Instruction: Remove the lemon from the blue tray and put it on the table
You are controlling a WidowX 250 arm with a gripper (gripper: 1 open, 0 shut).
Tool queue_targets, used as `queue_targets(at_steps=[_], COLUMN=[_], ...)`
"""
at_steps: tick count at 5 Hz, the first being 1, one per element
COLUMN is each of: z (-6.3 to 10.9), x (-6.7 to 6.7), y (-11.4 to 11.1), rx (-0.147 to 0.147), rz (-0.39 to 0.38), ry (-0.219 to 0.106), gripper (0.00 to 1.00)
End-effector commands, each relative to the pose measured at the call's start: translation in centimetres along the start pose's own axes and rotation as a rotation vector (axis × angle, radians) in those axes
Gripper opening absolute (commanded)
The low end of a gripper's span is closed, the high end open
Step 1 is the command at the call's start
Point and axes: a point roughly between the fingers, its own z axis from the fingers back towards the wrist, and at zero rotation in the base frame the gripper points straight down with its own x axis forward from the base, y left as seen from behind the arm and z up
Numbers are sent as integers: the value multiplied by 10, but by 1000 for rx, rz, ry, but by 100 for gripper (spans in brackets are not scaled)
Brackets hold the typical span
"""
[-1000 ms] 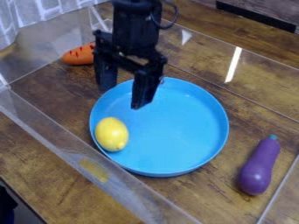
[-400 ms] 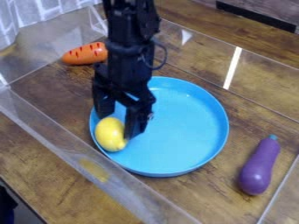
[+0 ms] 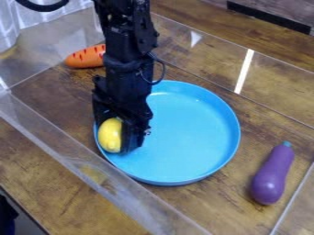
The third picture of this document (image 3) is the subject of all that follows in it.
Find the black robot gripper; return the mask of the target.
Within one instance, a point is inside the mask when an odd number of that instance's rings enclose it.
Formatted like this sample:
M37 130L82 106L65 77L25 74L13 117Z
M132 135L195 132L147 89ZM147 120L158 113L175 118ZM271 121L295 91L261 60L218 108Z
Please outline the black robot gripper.
M140 148L150 132L152 111L146 98L151 94L154 60L144 56L131 62L120 62L106 56L106 76L94 78L94 117L100 125L107 119L120 117L123 154Z

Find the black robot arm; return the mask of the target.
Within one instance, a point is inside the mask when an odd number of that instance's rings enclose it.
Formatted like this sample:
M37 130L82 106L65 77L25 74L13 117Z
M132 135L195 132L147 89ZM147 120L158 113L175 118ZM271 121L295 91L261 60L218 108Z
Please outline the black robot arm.
M106 75L94 78L95 122L122 120L122 145L127 153L143 144L154 116L147 96L154 85L158 31L150 15L150 0L94 0L106 39Z

